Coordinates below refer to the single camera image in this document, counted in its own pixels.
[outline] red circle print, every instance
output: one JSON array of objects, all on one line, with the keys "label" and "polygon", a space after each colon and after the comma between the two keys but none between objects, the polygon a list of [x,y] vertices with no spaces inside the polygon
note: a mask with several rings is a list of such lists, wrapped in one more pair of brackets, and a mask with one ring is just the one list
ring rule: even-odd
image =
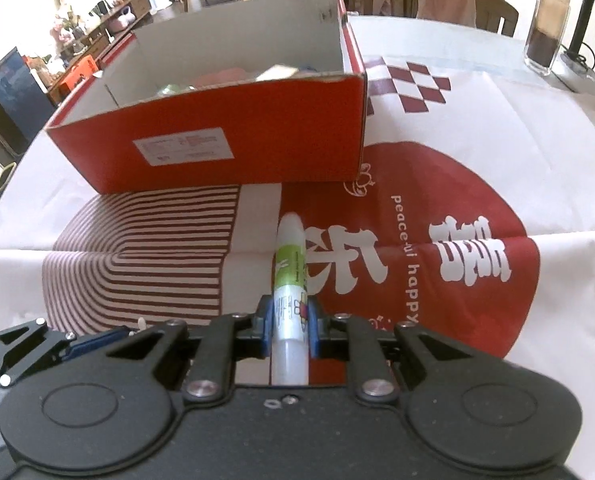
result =
[{"label": "red circle print", "polygon": [[[307,236],[309,293],[391,330],[419,322],[496,356],[527,318],[539,252],[511,207],[453,158],[415,142],[367,146],[353,183],[286,184]],[[313,362],[311,382],[342,380]]]}]

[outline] checkered pattern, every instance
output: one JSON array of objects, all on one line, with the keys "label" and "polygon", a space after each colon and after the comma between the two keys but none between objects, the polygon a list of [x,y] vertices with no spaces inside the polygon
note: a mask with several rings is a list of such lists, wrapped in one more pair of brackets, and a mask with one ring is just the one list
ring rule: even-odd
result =
[{"label": "checkered pattern", "polygon": [[373,115],[372,98],[387,94],[399,95],[405,113],[428,112],[428,102],[446,104],[443,91],[450,91],[448,77],[431,75],[425,65],[406,62],[406,68],[387,65],[378,58],[364,63],[369,70],[369,102],[367,115]]}]

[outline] red cardboard box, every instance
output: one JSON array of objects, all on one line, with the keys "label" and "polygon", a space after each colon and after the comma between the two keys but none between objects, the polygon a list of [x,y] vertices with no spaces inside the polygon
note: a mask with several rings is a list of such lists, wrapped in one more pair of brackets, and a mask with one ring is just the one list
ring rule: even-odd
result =
[{"label": "red cardboard box", "polygon": [[[101,193],[354,180],[367,78],[342,0],[254,0],[142,27],[81,84],[46,129]],[[240,68],[308,76],[156,97]]]}]

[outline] tablecloth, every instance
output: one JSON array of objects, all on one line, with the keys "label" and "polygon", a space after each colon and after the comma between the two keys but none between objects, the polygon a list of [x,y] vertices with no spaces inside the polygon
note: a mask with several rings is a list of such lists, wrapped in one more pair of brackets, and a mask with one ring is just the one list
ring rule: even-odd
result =
[{"label": "tablecloth", "polygon": [[[329,312],[420,322],[570,387],[584,422],[567,464],[595,480],[595,99],[436,59],[366,55],[355,182],[97,196],[41,134],[0,204],[0,328],[252,312],[293,210]],[[267,381],[268,363],[239,378]]]}]

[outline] glass jar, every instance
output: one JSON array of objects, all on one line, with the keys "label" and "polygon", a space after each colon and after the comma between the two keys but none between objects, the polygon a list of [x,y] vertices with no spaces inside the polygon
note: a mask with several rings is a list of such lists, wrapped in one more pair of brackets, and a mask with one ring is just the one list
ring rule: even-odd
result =
[{"label": "glass jar", "polygon": [[537,0],[524,47],[524,63],[547,76],[560,49],[571,10],[571,0]]}]

